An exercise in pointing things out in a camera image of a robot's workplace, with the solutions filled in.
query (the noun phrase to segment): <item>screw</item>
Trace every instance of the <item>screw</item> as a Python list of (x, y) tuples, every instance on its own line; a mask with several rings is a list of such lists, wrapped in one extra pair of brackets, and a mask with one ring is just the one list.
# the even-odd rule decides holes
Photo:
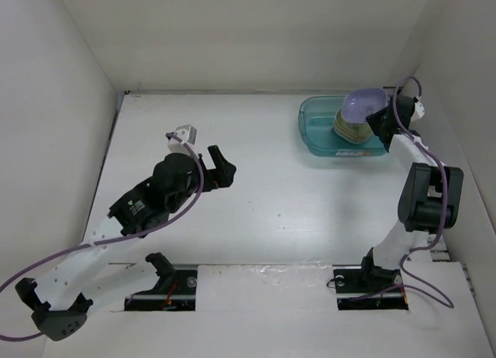
[(335, 276), (334, 284), (338, 287), (344, 286), (344, 276), (339, 274)]
[(189, 288), (196, 287), (196, 284), (197, 284), (197, 281), (196, 281), (196, 278), (195, 278), (195, 277), (189, 277), (189, 278), (186, 280), (186, 285), (187, 285)]

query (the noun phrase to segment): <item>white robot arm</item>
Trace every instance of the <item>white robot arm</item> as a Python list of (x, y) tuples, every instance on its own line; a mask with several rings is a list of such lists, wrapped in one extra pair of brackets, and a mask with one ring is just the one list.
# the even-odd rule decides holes
[[(427, 237), (428, 233), (438, 233), (445, 212), (440, 162), (432, 159), (432, 154), (428, 155), (429, 149), (417, 133), (405, 132), (410, 121), (422, 117), (423, 107), (417, 98), (398, 96), (394, 109), (395, 99), (396, 96), (386, 108), (369, 115), (366, 121), (385, 149), (409, 171), (398, 203), (398, 221), (386, 238), (362, 259), (361, 265), (334, 267), (336, 293), (338, 299), (346, 300), (340, 305), (344, 309), (363, 308), (359, 304), (366, 304), (367, 295), (390, 296), (381, 293), (388, 288), (394, 288), (396, 297), (402, 298), (398, 289), (392, 287), (402, 283), (400, 264), (419, 239)], [(447, 197), (444, 197), (447, 206), (443, 227), (451, 228), (458, 216), (463, 171), (448, 166), (443, 169), (448, 187)]]
[(151, 177), (110, 207), (108, 217), (84, 239), (81, 250), (70, 253), (41, 277), (23, 278), (15, 286), (44, 335), (54, 341), (65, 339), (79, 330), (89, 315), (111, 302), (143, 290), (161, 293), (172, 287), (176, 270), (161, 253), (151, 253), (118, 273), (96, 277), (115, 256), (168, 223), (169, 215), (200, 188), (208, 192), (231, 186), (236, 167), (217, 146), (208, 148), (215, 169), (206, 169), (201, 154), (196, 159), (188, 156), (195, 136), (192, 126), (176, 129), (168, 143), (171, 153), (155, 166)]

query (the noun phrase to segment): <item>white wall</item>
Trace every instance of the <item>white wall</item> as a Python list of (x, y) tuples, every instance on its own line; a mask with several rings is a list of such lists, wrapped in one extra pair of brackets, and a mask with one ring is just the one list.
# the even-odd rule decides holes
[[(417, 73), (425, 86), (424, 102), (441, 108), (453, 125), (493, 226), (495, 22), (496, 0), (448, 0)], [(477, 211), (481, 209), (477, 202), (462, 201), (460, 215), (470, 212), (471, 221), (459, 221), (446, 241), (450, 252), (468, 265), (477, 306), (496, 347), (496, 235), (478, 222)]]
[[(0, 0), (0, 281), (74, 245), (109, 137), (115, 92), (60, 0)], [(13, 290), (0, 333), (36, 332)], [(44, 339), (0, 343), (38, 357)]]
[[(117, 89), (350, 89), (413, 71), (443, 0), (63, 0)], [(402, 62), (398, 71), (398, 61)]]

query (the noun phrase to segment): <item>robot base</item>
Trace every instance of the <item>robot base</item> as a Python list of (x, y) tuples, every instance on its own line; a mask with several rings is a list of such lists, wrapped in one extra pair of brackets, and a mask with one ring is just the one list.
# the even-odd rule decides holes
[(334, 278), (329, 281), (328, 287), (332, 287), (331, 284), (334, 283), (339, 310), (408, 310), (406, 297), (400, 289), (384, 292), (372, 298), (354, 300), (390, 287), (392, 285), (390, 279), (375, 279), (371, 284), (363, 280), (361, 265), (335, 265), (332, 268)]

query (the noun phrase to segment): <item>purple bowl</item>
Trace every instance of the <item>purple bowl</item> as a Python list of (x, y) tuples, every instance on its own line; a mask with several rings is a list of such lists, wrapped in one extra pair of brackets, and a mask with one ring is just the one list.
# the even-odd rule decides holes
[(343, 103), (341, 116), (348, 123), (367, 123), (366, 117), (388, 105), (388, 94), (381, 88), (357, 89)]

